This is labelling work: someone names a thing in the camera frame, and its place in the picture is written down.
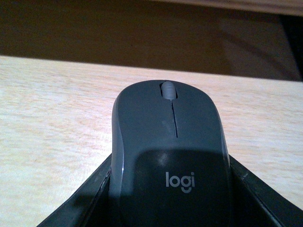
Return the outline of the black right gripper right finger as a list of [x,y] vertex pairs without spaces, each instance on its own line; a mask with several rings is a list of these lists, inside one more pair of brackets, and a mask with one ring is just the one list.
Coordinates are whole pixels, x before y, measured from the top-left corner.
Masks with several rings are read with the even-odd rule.
[[235,227],[301,227],[303,210],[230,157]]

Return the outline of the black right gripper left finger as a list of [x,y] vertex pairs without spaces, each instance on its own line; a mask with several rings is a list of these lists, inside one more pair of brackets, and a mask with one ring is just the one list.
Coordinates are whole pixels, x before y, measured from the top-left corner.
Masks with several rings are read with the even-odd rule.
[[40,227],[108,227],[111,156]]

